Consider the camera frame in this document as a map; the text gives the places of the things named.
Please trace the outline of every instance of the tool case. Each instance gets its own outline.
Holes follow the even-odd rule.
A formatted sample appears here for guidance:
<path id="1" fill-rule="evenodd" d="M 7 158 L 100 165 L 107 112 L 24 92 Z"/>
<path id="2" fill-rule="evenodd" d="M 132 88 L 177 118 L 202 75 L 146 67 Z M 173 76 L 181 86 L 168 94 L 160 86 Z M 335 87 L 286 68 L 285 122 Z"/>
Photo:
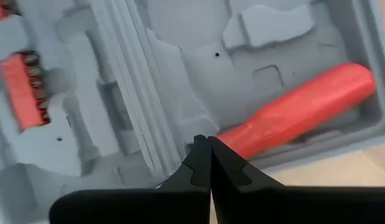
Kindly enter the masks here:
<path id="1" fill-rule="evenodd" d="M 0 62 L 35 51 L 50 123 L 21 131 L 0 71 L 0 223 L 76 190 L 153 188 L 216 136 L 346 62 L 377 92 L 251 158 L 265 172 L 385 142 L 385 33 L 368 0 L 17 0 Z"/>

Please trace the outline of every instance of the red screwdriver handle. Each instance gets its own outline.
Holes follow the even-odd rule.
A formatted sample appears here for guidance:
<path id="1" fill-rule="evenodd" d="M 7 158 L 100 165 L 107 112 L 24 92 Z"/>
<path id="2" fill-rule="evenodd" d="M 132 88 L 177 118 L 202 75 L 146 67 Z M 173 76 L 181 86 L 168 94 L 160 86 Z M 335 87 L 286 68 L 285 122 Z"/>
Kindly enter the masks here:
<path id="1" fill-rule="evenodd" d="M 340 65 L 265 105 L 218 138 L 247 159 L 299 137 L 358 105 L 375 90 L 370 70 L 355 63 Z"/>

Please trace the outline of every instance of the plastic case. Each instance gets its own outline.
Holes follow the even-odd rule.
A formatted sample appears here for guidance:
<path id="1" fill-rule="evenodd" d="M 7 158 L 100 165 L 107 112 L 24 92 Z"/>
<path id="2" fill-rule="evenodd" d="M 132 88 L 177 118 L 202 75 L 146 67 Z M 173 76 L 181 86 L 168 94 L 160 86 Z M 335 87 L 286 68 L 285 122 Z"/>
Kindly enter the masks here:
<path id="1" fill-rule="evenodd" d="M 367 0 L 18 0 L 0 61 L 35 50 L 50 124 L 20 132 L 0 75 L 0 223 L 47 223 L 80 189 L 154 187 L 215 136 L 344 62 L 377 93 L 258 168 L 385 141 L 385 34 Z"/>

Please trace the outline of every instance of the red bit holder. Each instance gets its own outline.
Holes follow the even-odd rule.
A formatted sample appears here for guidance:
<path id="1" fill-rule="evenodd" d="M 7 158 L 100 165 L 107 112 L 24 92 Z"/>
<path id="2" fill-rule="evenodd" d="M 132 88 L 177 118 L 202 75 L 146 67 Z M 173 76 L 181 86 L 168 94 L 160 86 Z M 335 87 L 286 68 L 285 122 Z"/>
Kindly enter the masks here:
<path id="1" fill-rule="evenodd" d="M 0 19 L 4 19 L 11 14 L 10 10 L 7 8 L 8 5 L 9 1 L 0 0 Z"/>
<path id="2" fill-rule="evenodd" d="M 49 123 L 47 102 L 41 79 L 31 73 L 24 54 L 14 54 L 0 62 L 9 99 L 22 130 Z"/>

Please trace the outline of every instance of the wooden surface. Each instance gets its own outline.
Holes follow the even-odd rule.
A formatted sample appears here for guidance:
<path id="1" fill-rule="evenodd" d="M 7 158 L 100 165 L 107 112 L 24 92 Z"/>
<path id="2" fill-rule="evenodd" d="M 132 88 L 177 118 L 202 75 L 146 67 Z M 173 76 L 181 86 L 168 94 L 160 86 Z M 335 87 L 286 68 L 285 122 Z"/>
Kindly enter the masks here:
<path id="1" fill-rule="evenodd" d="M 368 1 L 379 2 L 385 25 L 385 0 Z M 305 164 L 270 176 L 285 185 L 385 186 L 385 145 Z M 211 223 L 217 223 L 213 208 Z"/>

